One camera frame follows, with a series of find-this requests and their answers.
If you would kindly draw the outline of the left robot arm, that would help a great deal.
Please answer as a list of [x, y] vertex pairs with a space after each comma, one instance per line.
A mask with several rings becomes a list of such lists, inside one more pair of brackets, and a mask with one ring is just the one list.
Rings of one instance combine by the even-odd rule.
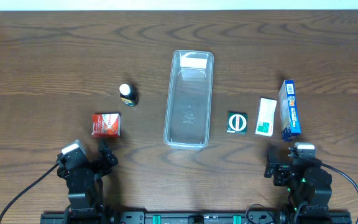
[[62, 149], [58, 176], [66, 180], [74, 218], [108, 219], [102, 177], [112, 172], [118, 159], [103, 139], [99, 142], [98, 152], [98, 158], [89, 161], [79, 140]]

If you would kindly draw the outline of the blue tall medicine box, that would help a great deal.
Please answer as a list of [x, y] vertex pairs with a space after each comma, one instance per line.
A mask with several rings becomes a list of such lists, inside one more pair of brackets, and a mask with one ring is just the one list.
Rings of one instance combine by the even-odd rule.
[[284, 80], [278, 93], [283, 141], [292, 141], [301, 134], [294, 80]]

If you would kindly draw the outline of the green white round-logo box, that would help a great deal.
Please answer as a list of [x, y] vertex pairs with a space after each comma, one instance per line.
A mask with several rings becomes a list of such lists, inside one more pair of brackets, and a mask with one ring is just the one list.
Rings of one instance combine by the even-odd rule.
[[230, 111], [227, 117], [226, 132], [231, 134], [247, 134], [248, 116], [246, 113]]

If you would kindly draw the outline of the dark syrup bottle white cap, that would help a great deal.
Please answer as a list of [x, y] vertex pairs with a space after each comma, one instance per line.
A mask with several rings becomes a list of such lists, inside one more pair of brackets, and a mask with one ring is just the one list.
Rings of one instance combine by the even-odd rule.
[[135, 88], [128, 83], [123, 83], [119, 87], [121, 100], [127, 106], [136, 106], [139, 102]]

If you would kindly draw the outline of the clear plastic container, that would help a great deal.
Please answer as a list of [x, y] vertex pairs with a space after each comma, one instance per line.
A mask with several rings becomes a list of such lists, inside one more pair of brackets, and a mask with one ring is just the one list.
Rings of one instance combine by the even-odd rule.
[[166, 145], [194, 151], [208, 145], [213, 72], [212, 53], [174, 51], [163, 132]]

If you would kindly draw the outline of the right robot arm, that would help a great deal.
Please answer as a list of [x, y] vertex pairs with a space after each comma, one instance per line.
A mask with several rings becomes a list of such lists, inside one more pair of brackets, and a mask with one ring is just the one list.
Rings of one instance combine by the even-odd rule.
[[315, 146], [297, 142], [289, 148], [288, 157], [277, 147], [270, 145], [264, 177], [272, 178], [273, 184], [286, 187], [292, 210], [304, 216], [322, 217], [328, 212], [332, 196], [332, 175], [321, 168], [315, 158]]

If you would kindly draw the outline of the red Panadol box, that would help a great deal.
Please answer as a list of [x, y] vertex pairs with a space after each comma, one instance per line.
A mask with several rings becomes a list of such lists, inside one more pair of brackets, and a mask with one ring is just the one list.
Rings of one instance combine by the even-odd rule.
[[112, 138], [121, 135], [121, 115], [119, 113], [94, 114], [92, 122], [92, 136]]

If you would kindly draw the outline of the white green medicine box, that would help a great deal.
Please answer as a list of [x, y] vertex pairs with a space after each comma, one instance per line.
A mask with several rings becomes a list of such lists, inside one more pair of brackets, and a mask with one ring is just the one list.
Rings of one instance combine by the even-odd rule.
[[271, 137], [277, 101], [268, 98], [260, 99], [259, 113], [256, 122], [255, 134]]

